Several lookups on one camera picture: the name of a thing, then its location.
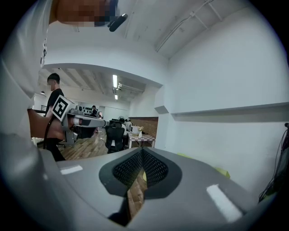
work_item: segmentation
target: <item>tube light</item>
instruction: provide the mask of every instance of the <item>tube light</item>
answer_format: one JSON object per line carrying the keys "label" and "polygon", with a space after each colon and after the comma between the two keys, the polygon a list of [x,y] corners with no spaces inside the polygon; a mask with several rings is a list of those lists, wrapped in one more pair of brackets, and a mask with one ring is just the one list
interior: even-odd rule
{"label": "tube light", "polygon": [[113,75],[112,78],[113,78],[113,87],[117,88],[117,75]]}

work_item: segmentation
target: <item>checkered tablecloth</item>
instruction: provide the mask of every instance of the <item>checkered tablecloth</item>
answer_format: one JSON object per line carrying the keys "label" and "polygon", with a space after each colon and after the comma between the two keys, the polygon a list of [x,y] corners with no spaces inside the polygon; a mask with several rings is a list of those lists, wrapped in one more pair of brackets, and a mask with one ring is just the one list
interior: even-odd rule
{"label": "checkered tablecloth", "polygon": [[143,134],[143,137],[139,138],[138,136],[132,136],[131,132],[127,132],[127,134],[129,135],[131,141],[155,141],[155,137],[152,137],[150,135]]}

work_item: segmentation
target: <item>wooden floor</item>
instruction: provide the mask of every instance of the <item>wooden floor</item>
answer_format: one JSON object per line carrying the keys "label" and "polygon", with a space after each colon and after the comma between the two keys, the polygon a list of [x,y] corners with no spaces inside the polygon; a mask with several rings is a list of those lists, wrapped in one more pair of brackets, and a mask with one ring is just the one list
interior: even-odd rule
{"label": "wooden floor", "polygon": [[[77,160],[106,155],[107,148],[105,147],[105,141],[105,129],[100,128],[99,133],[94,134],[92,138],[78,139],[73,146],[68,146],[66,148],[59,146],[58,148],[66,160]],[[132,144],[132,147],[139,146],[136,142],[133,142]],[[127,192],[131,218],[137,214],[144,202],[144,191],[147,190],[147,184],[143,179],[143,173],[144,170],[142,169],[132,187]]]}

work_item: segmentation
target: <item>white sleeve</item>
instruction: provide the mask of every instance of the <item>white sleeve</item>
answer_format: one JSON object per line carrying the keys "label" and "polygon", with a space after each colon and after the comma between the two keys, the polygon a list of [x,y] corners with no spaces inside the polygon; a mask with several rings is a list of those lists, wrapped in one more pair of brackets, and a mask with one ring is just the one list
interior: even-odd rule
{"label": "white sleeve", "polygon": [[0,132],[30,139],[27,109],[34,105],[52,0],[37,1],[11,33],[0,56]]}

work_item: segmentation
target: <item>chair backrest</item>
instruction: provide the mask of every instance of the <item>chair backrest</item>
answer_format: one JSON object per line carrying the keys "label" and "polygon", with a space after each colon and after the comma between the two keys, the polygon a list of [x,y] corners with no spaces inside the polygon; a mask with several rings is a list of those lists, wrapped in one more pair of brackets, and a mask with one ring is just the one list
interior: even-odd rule
{"label": "chair backrest", "polygon": [[120,151],[123,148],[122,145],[122,137],[125,132],[125,129],[122,127],[112,127],[105,126],[105,131],[107,133],[107,140],[105,142],[105,146],[110,151],[113,149],[114,151]]}
{"label": "chair backrest", "polygon": [[115,120],[110,120],[109,126],[113,127],[113,128],[121,128],[121,122],[115,121]]}

